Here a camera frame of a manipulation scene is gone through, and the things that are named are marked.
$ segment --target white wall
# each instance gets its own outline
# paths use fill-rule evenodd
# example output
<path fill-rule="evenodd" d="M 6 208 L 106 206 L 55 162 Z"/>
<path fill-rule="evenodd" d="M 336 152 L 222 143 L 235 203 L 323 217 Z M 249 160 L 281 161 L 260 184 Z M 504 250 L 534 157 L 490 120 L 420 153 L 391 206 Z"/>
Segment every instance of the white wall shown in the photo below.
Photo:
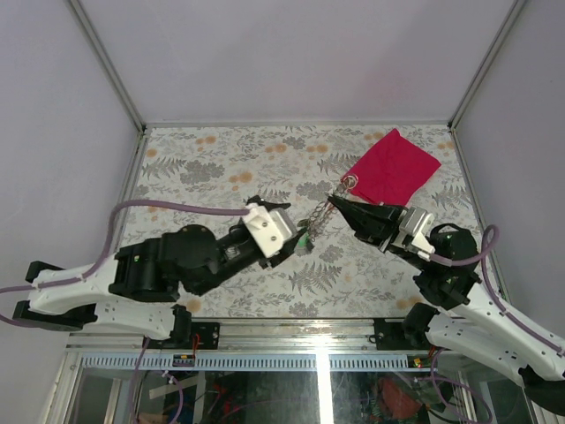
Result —
<path fill-rule="evenodd" d="M 135 131 L 61 0 L 0 3 L 0 286 L 92 261 Z M 0 297 L 11 316 L 22 295 Z M 0 421 L 34 423 L 65 334 L 0 323 Z"/>
<path fill-rule="evenodd" d="M 458 128 L 514 303 L 565 337 L 565 2 L 530 2 Z"/>
<path fill-rule="evenodd" d="M 512 0 L 83 0 L 148 122 L 448 121 Z"/>

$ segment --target floral tablecloth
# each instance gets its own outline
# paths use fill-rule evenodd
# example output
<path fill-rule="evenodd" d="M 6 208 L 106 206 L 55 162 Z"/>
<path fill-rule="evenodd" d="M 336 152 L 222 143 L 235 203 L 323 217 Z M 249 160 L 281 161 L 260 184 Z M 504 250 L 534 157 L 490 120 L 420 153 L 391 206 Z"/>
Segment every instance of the floral tablecloth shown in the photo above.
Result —
<path fill-rule="evenodd" d="M 441 162 L 411 204 L 427 208 L 436 223 L 480 228 L 445 125 L 354 125 L 153 128 L 134 198 L 240 208 L 259 194 L 292 203 L 295 222 L 325 199 L 364 152 L 391 129 Z M 200 223 L 217 238 L 236 218 L 195 216 L 134 208 L 122 246 L 183 225 Z M 415 269 L 353 237 L 335 214 L 310 254 L 293 255 L 275 269 L 258 265 L 203 297 L 183 293 L 179 303 L 206 317 L 404 316 L 421 295 Z"/>

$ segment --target pink fabric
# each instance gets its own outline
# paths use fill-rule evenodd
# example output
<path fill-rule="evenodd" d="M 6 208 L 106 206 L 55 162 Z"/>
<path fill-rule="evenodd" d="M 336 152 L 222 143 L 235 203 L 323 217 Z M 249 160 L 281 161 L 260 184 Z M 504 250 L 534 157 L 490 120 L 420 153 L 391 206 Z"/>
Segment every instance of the pink fabric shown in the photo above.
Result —
<path fill-rule="evenodd" d="M 353 175 L 352 194 L 379 204 L 405 206 L 441 163 L 393 130 L 371 147 L 343 176 Z"/>

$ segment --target keychain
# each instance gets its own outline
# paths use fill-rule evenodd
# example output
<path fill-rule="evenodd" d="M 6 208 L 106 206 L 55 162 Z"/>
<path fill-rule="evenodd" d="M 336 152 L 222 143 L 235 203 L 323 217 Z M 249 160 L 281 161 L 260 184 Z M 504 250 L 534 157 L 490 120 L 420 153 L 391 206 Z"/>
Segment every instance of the keychain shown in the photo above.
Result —
<path fill-rule="evenodd" d="M 334 196 L 347 198 L 349 191 L 355 187 L 358 180 L 355 175 L 347 175 L 332 192 Z M 335 213 L 335 207 L 327 200 L 321 201 L 312 213 L 298 223 L 298 227 L 306 227 L 308 232 L 298 241 L 298 247 L 306 248 L 308 252 L 313 249 L 313 242 L 324 231 L 329 218 Z"/>

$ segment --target glass panel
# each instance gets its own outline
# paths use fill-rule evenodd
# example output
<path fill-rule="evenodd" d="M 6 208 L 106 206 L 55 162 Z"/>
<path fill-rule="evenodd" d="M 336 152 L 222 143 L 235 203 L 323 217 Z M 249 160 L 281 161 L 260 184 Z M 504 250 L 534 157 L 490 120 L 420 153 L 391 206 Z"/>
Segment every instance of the glass panel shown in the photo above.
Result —
<path fill-rule="evenodd" d="M 88 368 L 74 402 L 74 409 L 79 408 L 68 422 L 126 424 L 130 405 L 135 405 L 141 424 L 168 424 L 179 405 L 180 424 L 465 422 L 444 407 L 429 381 L 429 360 L 423 361 L 424 368 L 406 372 L 353 368 L 329 373 L 328 367 L 320 367 L 320 357 L 318 372 L 171 371 L 183 386 L 182 404 L 177 386 L 161 372 L 139 371 L 131 403 L 132 371 Z M 468 384 L 487 402 L 494 424 L 532 424 L 523 392 L 514 383 L 455 354 L 442 356 L 439 364 L 439 376 Z M 439 387 L 460 414 L 487 419 L 485 408 L 466 391 L 451 382 L 439 382 Z"/>

